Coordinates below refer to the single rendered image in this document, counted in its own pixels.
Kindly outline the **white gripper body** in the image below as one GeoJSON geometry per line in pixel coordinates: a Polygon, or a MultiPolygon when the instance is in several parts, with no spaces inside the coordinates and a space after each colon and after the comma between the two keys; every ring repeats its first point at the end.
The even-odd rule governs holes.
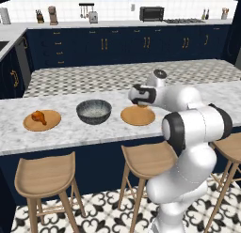
{"type": "Polygon", "coordinates": [[[141,84],[135,84],[131,87],[128,93],[128,99],[137,105],[141,105],[144,99],[145,90],[141,87],[141,84]]]}

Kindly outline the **wooden plate with squash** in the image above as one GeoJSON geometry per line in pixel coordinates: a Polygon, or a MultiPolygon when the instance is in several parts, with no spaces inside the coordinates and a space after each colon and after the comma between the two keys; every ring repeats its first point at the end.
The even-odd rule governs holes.
{"type": "Polygon", "coordinates": [[[155,113],[148,106],[140,108],[137,105],[124,108],[120,113],[121,119],[134,126],[146,126],[155,121],[155,113]]]}

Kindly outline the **dark grey speckled bowl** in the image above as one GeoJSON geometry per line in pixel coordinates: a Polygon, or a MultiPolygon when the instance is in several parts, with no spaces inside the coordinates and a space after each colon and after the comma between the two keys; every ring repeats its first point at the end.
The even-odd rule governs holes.
{"type": "Polygon", "coordinates": [[[82,101],[76,106],[78,117],[89,125],[104,123],[110,117],[112,106],[104,100],[82,101]]]}

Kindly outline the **wooden plate with drumstick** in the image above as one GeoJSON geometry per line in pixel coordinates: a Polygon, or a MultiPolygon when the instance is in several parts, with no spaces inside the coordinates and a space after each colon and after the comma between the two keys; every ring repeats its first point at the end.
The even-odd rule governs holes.
{"type": "Polygon", "coordinates": [[[59,112],[54,110],[42,110],[44,113],[46,125],[43,125],[39,121],[34,121],[31,117],[32,114],[28,115],[23,122],[26,129],[32,132],[43,132],[54,128],[61,120],[61,115],[59,112]]]}

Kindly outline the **brown chicken drumstick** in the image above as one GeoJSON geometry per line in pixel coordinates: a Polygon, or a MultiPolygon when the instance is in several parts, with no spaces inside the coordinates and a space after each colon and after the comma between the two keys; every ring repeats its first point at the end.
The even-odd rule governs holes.
{"type": "Polygon", "coordinates": [[[43,125],[46,125],[46,121],[45,121],[45,117],[44,117],[44,113],[41,111],[36,111],[31,115],[32,119],[34,121],[39,121],[41,122],[43,125]]]}

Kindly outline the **navy base cupboard run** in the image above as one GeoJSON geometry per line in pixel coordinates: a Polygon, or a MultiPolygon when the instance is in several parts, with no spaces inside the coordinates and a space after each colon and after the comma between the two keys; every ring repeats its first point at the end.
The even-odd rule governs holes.
{"type": "Polygon", "coordinates": [[[220,59],[227,24],[29,29],[36,70],[161,61],[220,59]]]}

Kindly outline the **wooden bar stool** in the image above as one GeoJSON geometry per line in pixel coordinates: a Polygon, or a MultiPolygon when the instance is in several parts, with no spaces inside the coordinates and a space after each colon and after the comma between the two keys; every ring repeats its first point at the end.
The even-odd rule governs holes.
{"type": "Polygon", "coordinates": [[[210,146],[212,149],[216,148],[228,160],[228,162],[221,179],[218,179],[214,176],[214,174],[211,174],[213,179],[218,183],[217,189],[220,190],[220,195],[204,233],[208,233],[208,229],[214,220],[214,217],[230,184],[232,182],[241,180],[241,178],[235,179],[233,177],[236,171],[241,174],[241,169],[239,168],[241,165],[241,132],[233,133],[226,139],[215,141],[211,143],[210,146]]]}
{"type": "Polygon", "coordinates": [[[16,191],[26,198],[31,233],[38,233],[37,217],[54,212],[66,212],[74,233],[79,233],[72,213],[72,200],[76,198],[83,216],[86,216],[75,180],[75,152],[64,156],[44,157],[37,160],[21,158],[14,180],[16,191]],[[58,195],[62,209],[58,207],[42,210],[42,198],[58,195]]]}
{"type": "Polygon", "coordinates": [[[129,189],[131,191],[133,190],[128,179],[129,173],[132,172],[137,178],[139,178],[137,193],[134,194],[133,191],[131,192],[131,196],[135,200],[135,206],[130,233],[134,233],[145,182],[170,169],[176,163],[178,157],[167,142],[135,147],[122,146],[121,150],[125,159],[125,165],[120,187],[118,209],[121,208],[125,187],[129,186],[129,189]]]}

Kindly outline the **black toaster oven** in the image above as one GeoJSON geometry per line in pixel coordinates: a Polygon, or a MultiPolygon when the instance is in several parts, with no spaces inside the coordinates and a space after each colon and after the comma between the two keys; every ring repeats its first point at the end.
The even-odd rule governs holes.
{"type": "Polygon", "coordinates": [[[162,7],[141,7],[139,19],[142,22],[162,22],[164,17],[164,8],[162,7]]]}

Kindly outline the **navy island base panel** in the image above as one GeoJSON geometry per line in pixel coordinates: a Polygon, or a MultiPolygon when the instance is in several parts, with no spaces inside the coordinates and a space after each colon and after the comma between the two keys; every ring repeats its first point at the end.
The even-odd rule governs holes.
{"type": "Polygon", "coordinates": [[[76,181],[82,194],[116,190],[121,186],[124,157],[121,146],[133,147],[164,141],[160,129],[122,131],[119,135],[103,134],[98,127],[87,130],[63,130],[55,127],[44,132],[0,130],[0,170],[6,183],[2,190],[9,190],[17,205],[26,200],[14,186],[15,173],[20,159],[38,159],[62,156],[71,152],[76,157],[76,181]]]}

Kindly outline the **silver toaster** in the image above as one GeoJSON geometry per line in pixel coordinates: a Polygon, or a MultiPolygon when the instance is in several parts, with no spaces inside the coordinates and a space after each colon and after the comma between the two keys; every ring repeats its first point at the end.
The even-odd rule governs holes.
{"type": "Polygon", "coordinates": [[[97,23],[98,22],[98,13],[96,11],[91,11],[88,14],[88,19],[90,23],[97,23]]]}

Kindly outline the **black gas hob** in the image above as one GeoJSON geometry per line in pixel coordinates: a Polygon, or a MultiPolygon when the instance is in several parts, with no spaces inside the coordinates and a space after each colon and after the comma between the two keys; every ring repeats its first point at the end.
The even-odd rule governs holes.
{"type": "Polygon", "coordinates": [[[166,23],[205,23],[205,21],[199,19],[166,19],[166,23]]]}

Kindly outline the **grey dishwasher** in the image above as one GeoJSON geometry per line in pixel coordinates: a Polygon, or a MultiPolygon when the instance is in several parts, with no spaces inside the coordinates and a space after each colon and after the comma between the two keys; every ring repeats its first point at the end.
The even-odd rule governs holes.
{"type": "Polygon", "coordinates": [[[24,48],[24,38],[20,38],[15,43],[15,50],[17,53],[20,69],[22,72],[23,80],[24,80],[24,86],[25,88],[28,88],[29,83],[31,81],[31,72],[26,56],[26,51],[24,48]]]}

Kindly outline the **navy tall cupboard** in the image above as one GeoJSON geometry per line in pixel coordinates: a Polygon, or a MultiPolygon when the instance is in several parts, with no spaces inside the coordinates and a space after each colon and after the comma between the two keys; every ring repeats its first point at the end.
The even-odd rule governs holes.
{"type": "Polygon", "coordinates": [[[233,65],[236,62],[241,47],[241,0],[236,1],[237,5],[233,16],[233,22],[229,29],[223,51],[223,58],[233,65]]]}

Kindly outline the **navy corner cupboard run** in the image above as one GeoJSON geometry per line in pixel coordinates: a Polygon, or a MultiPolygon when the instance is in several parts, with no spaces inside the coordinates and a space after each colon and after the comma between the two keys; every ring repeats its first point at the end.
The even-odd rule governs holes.
{"type": "Polygon", "coordinates": [[[12,48],[0,62],[0,100],[21,98],[24,90],[16,50],[12,48]]]}

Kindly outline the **white paper towel roll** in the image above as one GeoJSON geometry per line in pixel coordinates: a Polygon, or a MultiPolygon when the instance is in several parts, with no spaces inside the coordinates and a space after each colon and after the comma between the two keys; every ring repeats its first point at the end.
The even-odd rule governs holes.
{"type": "Polygon", "coordinates": [[[8,9],[7,8],[0,8],[0,16],[2,18],[3,24],[10,24],[10,18],[8,15],[8,9]]]}

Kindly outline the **rail with hanging tools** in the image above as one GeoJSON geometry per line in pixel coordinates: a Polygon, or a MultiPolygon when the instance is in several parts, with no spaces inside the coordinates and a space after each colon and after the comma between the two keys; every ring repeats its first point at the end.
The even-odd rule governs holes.
{"type": "Polygon", "coordinates": [[[93,8],[93,3],[80,3],[80,17],[86,19],[88,17],[88,9],[93,8]]]}

